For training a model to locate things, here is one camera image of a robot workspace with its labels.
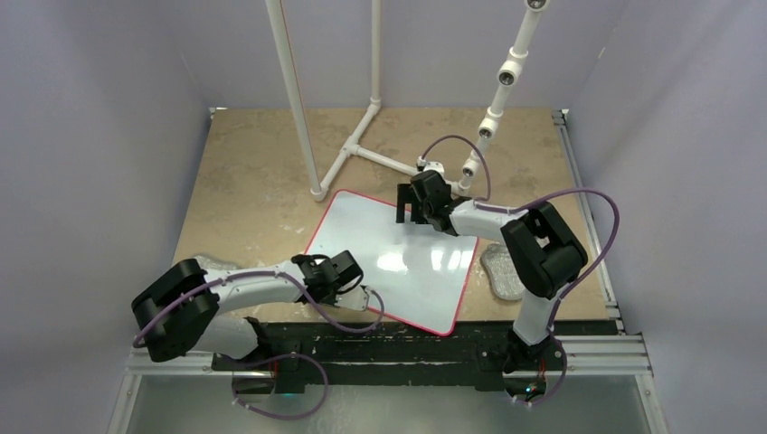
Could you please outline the pink framed whiteboard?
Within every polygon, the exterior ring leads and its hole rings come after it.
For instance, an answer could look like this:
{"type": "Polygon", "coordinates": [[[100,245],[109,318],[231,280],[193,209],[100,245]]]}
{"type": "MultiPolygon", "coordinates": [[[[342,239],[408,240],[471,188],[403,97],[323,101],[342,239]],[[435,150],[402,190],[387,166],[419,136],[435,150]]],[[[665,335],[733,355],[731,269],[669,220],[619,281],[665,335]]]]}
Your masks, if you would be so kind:
{"type": "Polygon", "coordinates": [[[478,249],[475,237],[453,237],[430,225],[395,220],[396,207],[349,190],[337,191],[306,251],[348,250],[363,282],[380,300],[370,308],[438,336],[450,335],[478,249]]]}

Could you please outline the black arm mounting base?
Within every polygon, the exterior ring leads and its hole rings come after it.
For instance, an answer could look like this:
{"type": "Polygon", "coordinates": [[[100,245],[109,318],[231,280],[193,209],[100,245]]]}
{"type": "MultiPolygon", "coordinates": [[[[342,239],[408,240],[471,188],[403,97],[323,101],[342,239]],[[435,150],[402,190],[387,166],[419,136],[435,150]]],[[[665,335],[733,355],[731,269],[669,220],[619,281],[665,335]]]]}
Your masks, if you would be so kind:
{"type": "Polygon", "coordinates": [[[543,380],[562,370],[565,352],[553,341],[533,356],[509,347],[510,321],[460,322],[447,336],[386,322],[354,335],[326,323],[261,325],[269,354],[234,360],[215,354],[216,372],[266,373],[278,393],[308,385],[471,387],[479,392],[525,392],[521,381],[543,380]]]}

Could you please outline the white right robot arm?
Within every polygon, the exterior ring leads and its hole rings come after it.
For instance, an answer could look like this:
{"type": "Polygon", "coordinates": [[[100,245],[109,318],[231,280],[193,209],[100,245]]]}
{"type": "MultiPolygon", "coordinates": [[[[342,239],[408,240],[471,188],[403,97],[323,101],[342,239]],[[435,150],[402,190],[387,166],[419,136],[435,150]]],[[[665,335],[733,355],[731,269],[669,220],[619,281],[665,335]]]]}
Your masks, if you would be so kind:
{"type": "Polygon", "coordinates": [[[542,358],[554,340],[554,311],[589,263],[585,248],[550,202],[489,205],[453,194],[440,173],[424,170],[398,184],[395,220],[503,244],[524,290],[507,354],[521,368],[542,358]]]}

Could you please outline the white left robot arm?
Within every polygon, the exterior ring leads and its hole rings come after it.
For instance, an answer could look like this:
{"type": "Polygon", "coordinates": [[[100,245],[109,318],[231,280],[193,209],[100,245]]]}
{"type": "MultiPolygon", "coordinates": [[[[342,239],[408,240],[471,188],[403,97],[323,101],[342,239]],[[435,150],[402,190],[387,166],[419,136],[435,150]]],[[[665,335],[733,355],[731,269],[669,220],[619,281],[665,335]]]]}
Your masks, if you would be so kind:
{"type": "Polygon", "coordinates": [[[272,266],[207,268],[184,259],[131,302],[139,330],[132,343],[155,363],[202,351],[228,356],[257,370],[270,357],[270,339],[255,319],[233,318],[246,307],[309,304],[331,322],[328,307],[367,310],[375,292],[350,251],[333,257],[298,254],[272,266]]]}

